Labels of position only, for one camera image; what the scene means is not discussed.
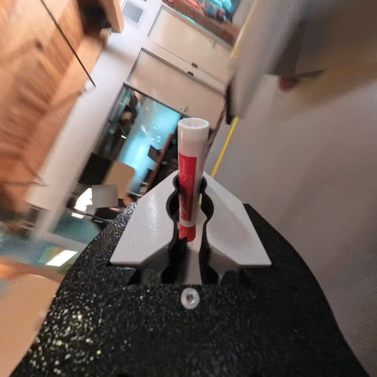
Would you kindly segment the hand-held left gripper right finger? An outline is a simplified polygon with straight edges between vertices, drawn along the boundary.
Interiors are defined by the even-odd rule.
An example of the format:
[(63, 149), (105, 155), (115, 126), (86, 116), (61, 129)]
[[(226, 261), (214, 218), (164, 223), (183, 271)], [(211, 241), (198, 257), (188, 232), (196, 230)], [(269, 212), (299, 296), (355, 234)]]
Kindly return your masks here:
[(204, 193), (213, 204), (206, 225), (209, 266), (218, 274), (243, 268), (270, 267), (271, 260), (242, 202), (204, 172)]

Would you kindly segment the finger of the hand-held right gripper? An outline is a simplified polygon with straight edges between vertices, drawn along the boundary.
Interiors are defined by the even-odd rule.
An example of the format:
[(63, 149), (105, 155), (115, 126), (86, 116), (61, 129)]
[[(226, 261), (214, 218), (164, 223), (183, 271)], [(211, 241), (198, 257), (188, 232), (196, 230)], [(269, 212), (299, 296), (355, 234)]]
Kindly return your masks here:
[(234, 20), (241, 26), (231, 54), (232, 72), (225, 95), (227, 124), (242, 118), (265, 74), (313, 77), (295, 73), (313, 1), (243, 1)]
[(377, 61), (377, 1), (313, 1), (297, 73), (350, 68)]

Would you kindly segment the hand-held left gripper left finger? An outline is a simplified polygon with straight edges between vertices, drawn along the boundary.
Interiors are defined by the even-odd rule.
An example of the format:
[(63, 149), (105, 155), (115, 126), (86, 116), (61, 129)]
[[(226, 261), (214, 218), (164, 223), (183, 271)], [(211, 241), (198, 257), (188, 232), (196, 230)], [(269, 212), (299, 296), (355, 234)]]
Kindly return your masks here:
[(138, 200), (110, 258), (110, 265), (164, 270), (178, 237), (178, 172)]

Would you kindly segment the red white marker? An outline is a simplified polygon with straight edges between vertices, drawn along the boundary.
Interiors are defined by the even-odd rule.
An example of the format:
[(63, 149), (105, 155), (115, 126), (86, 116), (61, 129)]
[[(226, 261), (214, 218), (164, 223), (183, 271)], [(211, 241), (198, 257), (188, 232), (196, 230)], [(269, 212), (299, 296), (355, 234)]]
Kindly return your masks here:
[(209, 122), (200, 118), (185, 118), (178, 122), (178, 236), (186, 238), (187, 242), (196, 237), (209, 129)]

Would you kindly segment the person's right hand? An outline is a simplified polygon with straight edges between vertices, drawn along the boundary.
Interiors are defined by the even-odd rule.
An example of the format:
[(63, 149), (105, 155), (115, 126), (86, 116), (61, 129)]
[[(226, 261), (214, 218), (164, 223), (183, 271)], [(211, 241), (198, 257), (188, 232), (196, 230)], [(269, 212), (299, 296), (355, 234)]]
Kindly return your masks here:
[(289, 92), (293, 88), (295, 88), (301, 81), (302, 78), (279, 76), (278, 88), (281, 92)]

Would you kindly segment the plain wooden board on stand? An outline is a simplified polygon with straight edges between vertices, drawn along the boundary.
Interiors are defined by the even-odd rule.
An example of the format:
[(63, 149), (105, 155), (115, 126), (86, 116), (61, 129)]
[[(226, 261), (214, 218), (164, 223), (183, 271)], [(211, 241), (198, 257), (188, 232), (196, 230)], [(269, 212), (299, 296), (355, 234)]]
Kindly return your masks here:
[(118, 198), (124, 199), (135, 176), (135, 169), (127, 164), (114, 161), (103, 184), (117, 185)]

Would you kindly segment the white door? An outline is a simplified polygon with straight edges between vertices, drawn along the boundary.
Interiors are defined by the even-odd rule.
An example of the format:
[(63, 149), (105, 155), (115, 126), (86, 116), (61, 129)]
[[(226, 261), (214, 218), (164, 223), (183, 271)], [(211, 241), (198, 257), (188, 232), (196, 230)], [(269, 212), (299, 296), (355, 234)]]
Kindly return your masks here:
[(146, 49), (141, 49), (127, 84), (183, 115), (208, 121), (212, 128), (224, 110), (220, 90)]
[(166, 4), (161, 5), (148, 37), (216, 80), (229, 79), (232, 46)]

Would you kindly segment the black panel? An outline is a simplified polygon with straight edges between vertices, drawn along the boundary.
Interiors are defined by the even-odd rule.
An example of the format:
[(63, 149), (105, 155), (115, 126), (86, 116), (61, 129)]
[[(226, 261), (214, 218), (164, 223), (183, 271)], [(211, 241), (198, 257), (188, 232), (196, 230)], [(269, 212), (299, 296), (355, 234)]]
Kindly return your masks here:
[(78, 179), (78, 184), (87, 186), (101, 185), (113, 161), (96, 153), (91, 153), (87, 164)]

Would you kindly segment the yellow tape strip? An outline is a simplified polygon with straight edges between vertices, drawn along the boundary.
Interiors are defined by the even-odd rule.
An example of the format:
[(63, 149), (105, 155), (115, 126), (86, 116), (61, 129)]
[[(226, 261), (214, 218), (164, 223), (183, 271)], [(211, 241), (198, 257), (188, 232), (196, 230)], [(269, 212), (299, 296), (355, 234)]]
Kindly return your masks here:
[(223, 159), (223, 156), (224, 156), (225, 151), (226, 151), (226, 149), (228, 147), (229, 141), (230, 141), (230, 139), (231, 139), (231, 137), (233, 135), (234, 129), (235, 129), (237, 123), (238, 123), (238, 120), (239, 120), (239, 118), (236, 116), (234, 118), (233, 122), (232, 122), (232, 125), (231, 125), (231, 128), (229, 130), (229, 133), (228, 133), (228, 135), (227, 135), (227, 137), (225, 139), (224, 145), (223, 145), (223, 147), (222, 147), (222, 149), (221, 149), (221, 151), (219, 153), (219, 156), (218, 156), (218, 158), (216, 160), (216, 163), (214, 165), (214, 168), (212, 170), (211, 178), (214, 178), (215, 175), (216, 175), (216, 173), (217, 173), (217, 171), (218, 171), (219, 165), (220, 165), (220, 163), (221, 163), (221, 161)]

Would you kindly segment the wall vent grille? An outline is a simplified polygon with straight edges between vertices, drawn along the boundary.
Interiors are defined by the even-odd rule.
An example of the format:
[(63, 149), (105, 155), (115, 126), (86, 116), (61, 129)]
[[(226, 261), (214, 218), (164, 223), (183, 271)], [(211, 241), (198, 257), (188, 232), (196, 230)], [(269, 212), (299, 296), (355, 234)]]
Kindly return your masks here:
[(139, 28), (144, 16), (146, 14), (146, 10), (131, 0), (126, 0), (122, 6), (122, 15), (126, 23)]

